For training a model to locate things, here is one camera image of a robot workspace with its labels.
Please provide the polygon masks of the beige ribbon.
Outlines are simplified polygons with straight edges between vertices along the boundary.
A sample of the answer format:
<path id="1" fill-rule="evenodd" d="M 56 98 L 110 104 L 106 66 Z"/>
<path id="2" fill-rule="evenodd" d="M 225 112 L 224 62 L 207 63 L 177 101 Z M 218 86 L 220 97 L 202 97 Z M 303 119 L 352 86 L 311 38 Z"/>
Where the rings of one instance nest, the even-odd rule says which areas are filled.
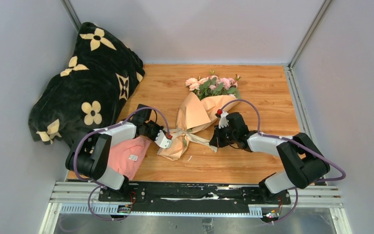
<path id="1" fill-rule="evenodd" d="M 189 143 L 197 143 L 210 148 L 213 152 L 217 152 L 216 146 L 211 146 L 209 140 L 204 139 L 192 133 L 192 131 L 185 131 L 179 128 L 170 129 L 172 135 L 172 144 L 168 149 L 162 149 L 159 152 L 161 156 L 180 157 L 188 148 Z"/>

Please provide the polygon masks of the green and tan wrapping paper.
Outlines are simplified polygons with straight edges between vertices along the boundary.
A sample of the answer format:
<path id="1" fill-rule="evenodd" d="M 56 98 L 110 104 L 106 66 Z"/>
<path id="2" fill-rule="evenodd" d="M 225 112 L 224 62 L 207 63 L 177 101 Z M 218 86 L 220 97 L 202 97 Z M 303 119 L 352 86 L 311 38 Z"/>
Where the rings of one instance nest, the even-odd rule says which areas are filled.
<path id="1" fill-rule="evenodd" d="M 175 129 L 179 128 L 185 131 L 192 131 L 196 135 L 197 132 L 203 131 L 211 126 L 216 120 L 216 113 L 223 108 L 224 111 L 229 111 L 236 103 L 228 104 L 235 100 L 236 97 L 228 95 L 220 95 L 214 97 L 206 97 L 200 100 L 196 94 L 191 92 L 183 103 L 180 105 Z M 167 157 L 169 160 L 179 160 L 180 157 Z"/>

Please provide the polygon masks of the pink fake rose stem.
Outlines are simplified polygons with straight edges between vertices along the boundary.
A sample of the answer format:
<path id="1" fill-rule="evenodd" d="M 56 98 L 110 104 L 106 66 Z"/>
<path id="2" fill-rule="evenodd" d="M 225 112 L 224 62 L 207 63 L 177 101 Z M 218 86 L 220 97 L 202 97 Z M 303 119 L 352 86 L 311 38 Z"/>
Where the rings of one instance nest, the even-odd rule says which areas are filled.
<path id="1" fill-rule="evenodd" d="M 201 78 L 189 78 L 185 81 L 185 86 L 189 88 L 192 92 L 202 92 L 204 89 L 202 87 L 203 82 Z"/>
<path id="2" fill-rule="evenodd" d="M 238 82 L 241 76 L 237 75 L 234 78 L 219 78 L 216 75 L 209 77 L 210 86 L 208 88 L 210 96 L 228 95 L 235 98 L 240 97 L 238 90 Z"/>
<path id="3" fill-rule="evenodd" d="M 210 75 L 205 78 L 199 79 L 199 87 L 196 91 L 196 95 L 200 100 L 213 96 L 213 93 L 218 85 L 219 78 L 211 70 Z"/>

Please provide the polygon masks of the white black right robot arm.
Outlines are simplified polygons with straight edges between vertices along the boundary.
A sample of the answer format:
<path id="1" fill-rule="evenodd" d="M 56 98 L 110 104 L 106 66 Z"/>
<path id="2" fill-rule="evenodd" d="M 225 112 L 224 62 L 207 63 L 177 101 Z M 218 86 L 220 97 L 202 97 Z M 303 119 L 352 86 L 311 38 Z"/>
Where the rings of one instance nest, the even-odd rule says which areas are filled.
<path id="1" fill-rule="evenodd" d="M 210 145 L 217 148 L 233 146 L 252 153 L 266 153 L 280 158 L 284 170 L 259 182 L 256 197 L 272 203 L 291 188 L 304 189 L 330 171 L 328 162 L 305 133 L 294 136 L 273 136 L 250 131 L 238 112 L 216 112 L 219 123 L 214 127 Z"/>

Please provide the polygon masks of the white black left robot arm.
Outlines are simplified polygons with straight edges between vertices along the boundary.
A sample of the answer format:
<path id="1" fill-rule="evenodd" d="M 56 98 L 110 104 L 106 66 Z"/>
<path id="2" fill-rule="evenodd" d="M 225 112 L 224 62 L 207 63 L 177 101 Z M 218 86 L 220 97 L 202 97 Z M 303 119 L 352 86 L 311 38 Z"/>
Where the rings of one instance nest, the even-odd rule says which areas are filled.
<path id="1" fill-rule="evenodd" d="M 125 201 L 130 195 L 129 178 L 108 165 L 112 149 L 127 140 L 144 136 L 160 148 L 172 144 L 169 126 L 160 126 L 150 120 L 151 113 L 162 113 L 156 108 L 139 104 L 123 121 L 100 129 L 82 130 L 66 158 L 65 167 L 83 181 L 93 181 L 111 189 L 117 201 Z"/>

